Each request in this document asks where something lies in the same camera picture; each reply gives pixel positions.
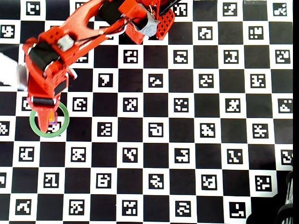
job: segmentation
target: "black square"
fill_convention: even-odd
[[[78,77],[69,79],[68,92],[92,92],[93,91],[93,70],[74,69]]]
[[[246,119],[221,119],[222,143],[247,143]]]
[[[15,201],[15,215],[16,216],[30,216],[31,215],[31,199],[16,199]]]
[[[278,99],[278,113],[293,113],[293,99]]]
[[[228,164],[243,164],[243,150],[228,148],[227,149],[227,163]]]
[[[195,195],[195,169],[170,169],[170,194]]]
[[[12,167],[14,142],[0,142],[0,167]]]
[[[242,22],[218,22],[219,44],[243,44]]]
[[[213,40],[213,27],[198,27],[198,40]]]
[[[6,187],[6,179],[7,179],[7,177],[6,177],[7,175],[6,175],[6,173],[0,173],[0,188],[5,188]]]
[[[244,46],[246,69],[269,69],[270,52],[269,45]]]
[[[9,220],[10,194],[0,194],[0,220]]]
[[[41,15],[41,3],[26,1],[26,15]]]
[[[31,111],[31,108],[30,108],[29,103],[27,101],[27,97],[22,97],[21,110],[22,111]]]
[[[164,123],[149,123],[149,137],[164,137]]]
[[[15,115],[16,94],[16,92],[0,92],[0,102],[5,102],[0,107],[1,116]]]
[[[149,189],[164,189],[164,174],[149,174]]]
[[[137,200],[122,200],[122,216],[137,216],[138,215],[138,201]]]
[[[70,118],[66,132],[67,141],[91,141],[92,118]]]
[[[200,137],[215,138],[216,137],[215,123],[200,123]]]
[[[224,64],[238,64],[239,63],[239,50],[225,50],[223,51]]]
[[[247,118],[272,118],[271,94],[246,94]]]
[[[219,70],[220,92],[244,93],[245,75],[244,70]]]
[[[0,44],[1,53],[6,55],[7,57],[10,57],[11,59],[15,61],[19,61],[19,48],[11,48],[11,44]],[[0,81],[0,86],[10,86],[10,85],[4,85],[2,81]]]
[[[65,194],[89,194],[90,192],[90,169],[89,168],[66,168],[65,169]]]
[[[167,69],[167,46],[147,45],[143,47],[144,68]]]
[[[9,121],[0,121],[0,136],[9,136]]]
[[[142,169],[117,169],[118,194],[142,194]]]
[[[41,220],[62,220],[64,195],[38,195],[37,216]]]
[[[193,1],[193,21],[217,21],[217,2]]]
[[[44,173],[43,188],[59,188],[59,173]]]
[[[189,112],[189,98],[174,98],[174,112],[188,113]]]
[[[269,22],[270,44],[293,44],[292,22]]]
[[[4,0],[0,3],[0,20],[19,20],[21,3],[19,0]]]
[[[12,193],[37,193],[38,168],[14,168]]]
[[[173,50],[174,64],[188,64],[188,50]]]
[[[290,50],[280,49],[275,50],[275,59],[276,64],[290,64],[291,56]]]
[[[168,117],[167,93],[143,94],[144,117]]]
[[[217,190],[217,175],[204,174],[201,175],[202,190]]]
[[[101,45],[94,49],[95,68],[118,67],[118,45]]]
[[[249,40],[263,40],[264,30],[263,26],[249,26],[248,27],[248,39]]]
[[[65,21],[69,16],[70,16],[69,1],[61,1],[61,0],[46,1],[46,20]]]
[[[117,93],[93,93],[94,117],[117,117]]]
[[[86,112],[87,111],[87,97],[73,97],[73,112]]]
[[[39,141],[39,139],[40,137],[31,129],[28,117],[16,117],[15,141]]]
[[[45,31],[45,21],[21,21],[21,43]]]
[[[173,6],[173,12],[176,17],[188,16],[188,3],[177,3]]]
[[[278,179],[278,184],[283,184],[286,188],[286,184]],[[252,197],[251,198],[251,215],[248,217],[247,221],[250,223],[274,223],[275,217],[281,208],[281,203],[285,202],[285,190],[278,190],[278,194],[274,197]]]
[[[229,217],[230,218],[246,218],[245,202],[229,202]]]
[[[275,144],[293,144],[293,119],[274,119]]]
[[[197,222],[223,223],[223,197],[197,196]]]
[[[193,92],[193,70],[169,70],[169,92]]]
[[[123,112],[138,112],[138,98],[123,98]]]
[[[176,217],[191,217],[191,201],[175,201]]]
[[[194,119],[169,118],[170,142],[194,142]]]
[[[40,167],[64,167],[64,162],[64,142],[41,142]]]
[[[91,195],[90,200],[91,221],[116,220],[116,195]]]
[[[248,170],[223,170],[224,196],[250,196]]]
[[[2,39],[14,39],[15,32],[15,25],[0,25],[0,38]]]
[[[271,70],[272,93],[293,93],[293,70]]]
[[[273,3],[273,16],[287,16],[286,3]]]
[[[225,112],[226,113],[241,113],[241,99],[240,98],[225,98]]]
[[[19,162],[33,162],[35,147],[19,147]]]
[[[195,144],[196,169],[221,169],[221,144]]]
[[[98,87],[113,87],[113,74],[99,73]]]
[[[122,148],[122,162],[138,163],[138,148]]]
[[[194,46],[193,56],[195,69],[218,68],[218,46]]]
[[[163,88],[163,74],[149,74],[149,88]]]
[[[118,141],[142,142],[142,118],[118,118]]]
[[[250,87],[253,89],[266,88],[266,75],[265,74],[250,74]]]
[[[275,170],[274,145],[248,144],[249,169]]]
[[[238,16],[238,3],[237,2],[224,2],[222,5],[223,16]]]
[[[144,168],[168,168],[168,144],[144,143],[143,167]]]
[[[192,22],[175,22],[168,34],[168,44],[187,45],[192,43]]]
[[[93,142],[92,167],[116,167],[116,152],[116,143]]]
[[[281,165],[291,165],[293,159],[293,150],[282,149],[280,150]]]
[[[86,162],[86,147],[71,147],[71,162]]]
[[[83,216],[85,212],[85,200],[69,201],[69,216]]]
[[[98,137],[112,137],[112,122],[98,122]]]
[[[123,50],[123,63],[124,64],[137,64],[138,63],[138,50]]]
[[[194,94],[196,118],[219,118],[219,94]]]
[[[143,206],[145,222],[169,222],[169,196],[144,195]]]
[[[244,21],[267,21],[267,1],[259,1],[260,4],[253,4],[249,1],[243,2]]]
[[[119,35],[119,41],[118,41],[118,43],[121,44],[121,45],[123,45],[123,44],[136,45],[136,43],[126,33],[124,33],[122,35]]]
[[[256,191],[272,192],[271,176],[255,176]]]
[[[252,124],[252,136],[254,139],[268,139],[268,124]]]
[[[97,173],[96,189],[111,189],[112,174],[100,174]]]
[[[142,92],[142,69],[119,69],[119,92]]]
[[[174,148],[174,163],[190,163],[190,149]]]

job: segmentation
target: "small object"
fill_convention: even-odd
[[[67,34],[59,39],[57,42],[59,48],[66,52],[67,50],[71,49],[74,46],[74,40]]]
[[[51,112],[50,113],[50,118],[49,118],[49,125],[56,125],[57,124],[57,117],[58,114],[57,112]]]

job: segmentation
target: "green ring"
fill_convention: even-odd
[[[30,114],[30,117],[29,117],[29,123],[30,123],[30,126],[31,126],[31,128],[32,128],[32,130],[34,131],[35,134],[37,134],[40,137],[44,137],[44,138],[54,138],[54,137],[57,137],[57,136],[61,135],[62,132],[64,132],[66,130],[67,126],[70,123],[70,115],[69,115],[69,112],[67,111],[66,106],[63,103],[60,102],[59,108],[64,113],[64,124],[62,125],[62,127],[57,132],[51,133],[51,134],[43,133],[37,127],[36,122],[35,122],[36,111],[34,111],[34,110],[31,111],[31,114]]]

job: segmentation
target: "checkerboard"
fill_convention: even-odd
[[[24,64],[22,44],[84,2],[1,0],[0,51]],[[114,36],[72,65],[61,136],[35,135],[27,93],[0,82],[0,224],[273,223],[292,169],[292,1],[173,11],[163,41]]]

